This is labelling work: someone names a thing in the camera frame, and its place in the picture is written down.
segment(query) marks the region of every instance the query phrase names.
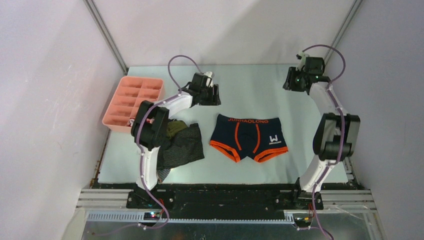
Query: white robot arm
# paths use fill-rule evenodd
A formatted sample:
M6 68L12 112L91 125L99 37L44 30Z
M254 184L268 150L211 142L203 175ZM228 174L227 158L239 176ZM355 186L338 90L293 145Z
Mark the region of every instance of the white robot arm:
M140 164L141 176L138 177L136 184L145 189L144 183L148 190L151 190L158 183L157 161L160 145L163 136L166 133L169 118L181 110L191 108L194 105L216 106L220 105L220 97L218 85L213 84L213 73L208 71L204 73L195 73L193 80L182 88L182 92L175 97L171 97L168 101L160 101L161 104L153 108L148 116L148 124L144 124L140 139L137 139L137 132L141 125L144 115L147 113L154 103L143 101L135 117L131 134L134 141L141 143L143 164Z
M297 58L300 63L297 67L289 68L283 88L289 91L306 92L314 100L322 116L313 139L312 147L315 155L306 172L296 183L297 197L308 199L306 196L311 195L314 187L315 192L321 190L323 181L338 163L341 138L343 138L343 147L339 160L342 161L353 154L360 119L356 115L348 114L340 104L333 86L329 84L330 79L323 76L325 63L322 58L309 57L304 52L300 52ZM345 128L343 136L340 131L342 118Z

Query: vent grille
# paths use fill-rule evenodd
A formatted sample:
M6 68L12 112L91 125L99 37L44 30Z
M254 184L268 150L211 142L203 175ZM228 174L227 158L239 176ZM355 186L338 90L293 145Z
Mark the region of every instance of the vent grille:
M143 220L145 212L131 212L131 211L90 211L87 215L88 222L125 222L125 223L138 223L138 222L156 222L156 220ZM293 224L294 218L292 213L285 213L285 219L183 219L171 218L170 223L216 223L216 224Z
M87 221L138 223L143 220L144 212L92 211Z

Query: light blue tabletop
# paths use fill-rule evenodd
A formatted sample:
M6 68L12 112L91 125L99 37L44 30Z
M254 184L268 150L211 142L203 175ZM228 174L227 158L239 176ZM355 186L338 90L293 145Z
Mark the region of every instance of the light blue tabletop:
M194 106L174 118L188 125L198 123L205 158L171 170L164 183L179 184L275 184L294 183L307 169L314 153L312 141L321 116L314 101L305 92L282 88L290 65L205 65L203 72L215 74L219 84L220 106ZM172 66L177 82L184 86L196 72L195 66ZM165 96L177 93L166 66L130 67L128 76L161 78ZM209 140L218 114L233 118L271 119L279 117L288 152L263 163L246 157L235 163ZM134 183L139 175L140 150L127 133L111 132L104 153L99 183ZM325 180L346 183L342 163Z

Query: orange trim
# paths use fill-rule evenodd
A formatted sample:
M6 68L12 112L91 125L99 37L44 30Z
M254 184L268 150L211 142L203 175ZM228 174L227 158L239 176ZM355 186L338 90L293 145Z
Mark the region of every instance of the orange trim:
M238 150L241 151L242 147L240 146L239 138L237 137L237 133L239 132L239 125L240 122L237 122L237 124L235 125L235 143L237 144Z
M227 156L229 159L233 160L234 162L236 163L240 162L240 156L234 148L227 146L223 143L220 143L218 141L213 141L213 140L209 142L209 145L215 148L216 150L220 151L221 153L223 153L225 156Z
M261 143L261 133L259 132L259 125L256 124L256 130L257 130L257 143L256 143L256 147L253 150L253 153L256 153L256 151L259 148L259 144Z
M263 163L266 160L272 159L273 157L276 157L281 154L285 154L288 151L289 149L286 146L280 147L280 148L268 149L259 153L256 157L254 157L254 160L258 163Z

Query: red wire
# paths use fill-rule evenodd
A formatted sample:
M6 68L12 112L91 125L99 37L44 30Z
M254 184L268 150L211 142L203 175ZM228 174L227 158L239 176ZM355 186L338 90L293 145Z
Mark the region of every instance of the red wire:
M158 199L159 200L159 202L162 204L162 205L165 205L165 203L164 203L164 201L162 200L162 198L159 198Z
M312 216L311 216L311 210L313 210L312 203L309 203L307 208L309 209L308 215L310 216L310 218L315 217L315 211L312 211Z
M307 216L310 218L311 217L311 204L307 205Z

